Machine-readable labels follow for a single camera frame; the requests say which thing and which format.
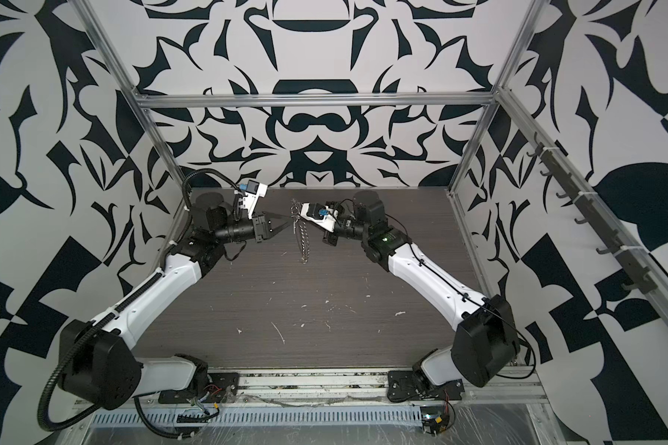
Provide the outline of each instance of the patterned wallpaper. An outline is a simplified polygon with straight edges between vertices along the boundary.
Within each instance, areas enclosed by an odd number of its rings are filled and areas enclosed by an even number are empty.
[[[47,436],[55,337],[143,280],[179,200],[71,6],[0,0],[0,444]]]
[[[511,89],[668,272],[668,1],[552,0]],[[499,112],[459,192],[485,272],[570,443],[668,443],[668,328],[529,151]]]
[[[529,0],[99,0],[150,94],[490,90]]]
[[[446,186],[480,105],[194,108],[153,111],[187,173],[280,187]],[[200,185],[218,184],[214,179]]]

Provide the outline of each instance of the dark wood table surface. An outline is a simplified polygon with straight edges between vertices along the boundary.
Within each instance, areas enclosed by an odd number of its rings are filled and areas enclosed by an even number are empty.
[[[355,192],[270,189],[257,209],[289,215],[293,198],[323,204]],[[443,188],[376,192],[428,257],[479,289]],[[232,191],[223,195],[230,201]],[[359,241],[341,238],[331,247],[321,242],[317,228],[308,230],[307,264],[299,262],[291,227],[264,243],[248,243],[232,263],[223,258],[151,324],[136,356],[180,352],[231,368],[395,367],[452,343],[443,316],[403,280],[370,262]],[[233,255],[237,246],[227,248]]]

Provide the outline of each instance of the scratch on table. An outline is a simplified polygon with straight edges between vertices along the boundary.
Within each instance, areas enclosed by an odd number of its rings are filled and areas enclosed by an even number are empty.
[[[277,329],[277,334],[280,335],[280,338],[282,339],[282,344],[284,345],[285,344],[285,337],[282,336],[282,333],[280,332],[279,329]]]

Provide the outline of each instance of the metal chain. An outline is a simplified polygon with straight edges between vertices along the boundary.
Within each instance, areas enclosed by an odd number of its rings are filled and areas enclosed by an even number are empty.
[[[309,261],[309,236],[307,235],[307,223],[302,218],[301,212],[302,203],[297,200],[292,200],[292,219],[294,219],[292,230],[295,239],[297,240],[299,253],[301,254],[300,262],[306,264],[307,261]]]

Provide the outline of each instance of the silver chain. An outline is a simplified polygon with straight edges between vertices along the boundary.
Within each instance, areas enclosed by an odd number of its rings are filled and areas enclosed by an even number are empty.
[[[297,240],[299,253],[301,254],[300,261],[302,264],[306,264],[307,261],[309,261],[309,236],[307,235],[307,223],[302,218],[301,212],[302,203],[297,200],[292,200],[292,219],[294,219],[292,229],[295,239]]]

